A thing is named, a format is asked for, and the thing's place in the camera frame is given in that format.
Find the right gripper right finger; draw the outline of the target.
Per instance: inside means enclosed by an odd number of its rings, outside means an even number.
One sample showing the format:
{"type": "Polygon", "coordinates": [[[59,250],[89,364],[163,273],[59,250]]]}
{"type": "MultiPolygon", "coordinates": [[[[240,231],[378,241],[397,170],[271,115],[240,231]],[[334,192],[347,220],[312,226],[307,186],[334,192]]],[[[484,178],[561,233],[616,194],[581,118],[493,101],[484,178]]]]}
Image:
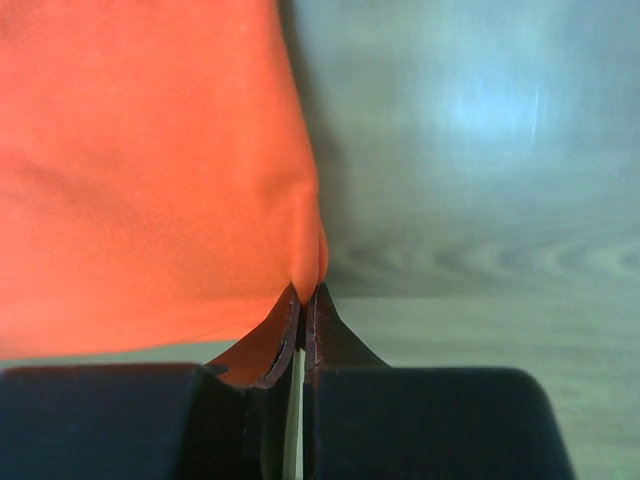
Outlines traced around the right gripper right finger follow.
{"type": "Polygon", "coordinates": [[[305,372],[317,369],[389,368],[340,318],[325,284],[304,313],[305,372]]]}

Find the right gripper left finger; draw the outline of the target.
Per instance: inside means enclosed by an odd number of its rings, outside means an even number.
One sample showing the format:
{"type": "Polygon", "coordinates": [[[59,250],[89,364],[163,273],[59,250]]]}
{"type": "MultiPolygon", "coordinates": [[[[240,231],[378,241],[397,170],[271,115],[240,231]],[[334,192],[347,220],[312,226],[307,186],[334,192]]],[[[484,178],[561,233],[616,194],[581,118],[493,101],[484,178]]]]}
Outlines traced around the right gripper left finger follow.
{"type": "Polygon", "coordinates": [[[258,326],[206,367],[232,387],[270,388],[293,358],[300,308],[298,295],[289,285],[258,326]]]}

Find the orange t shirt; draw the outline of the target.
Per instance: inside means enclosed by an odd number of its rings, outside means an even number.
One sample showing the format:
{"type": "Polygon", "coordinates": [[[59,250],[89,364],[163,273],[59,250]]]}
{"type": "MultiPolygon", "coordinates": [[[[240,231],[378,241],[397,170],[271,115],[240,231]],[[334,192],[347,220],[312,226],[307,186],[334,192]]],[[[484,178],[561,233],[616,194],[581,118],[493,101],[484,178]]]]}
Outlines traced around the orange t shirt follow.
{"type": "Polygon", "coordinates": [[[1,5],[1,355],[236,340],[327,270],[274,1],[1,5]]]}

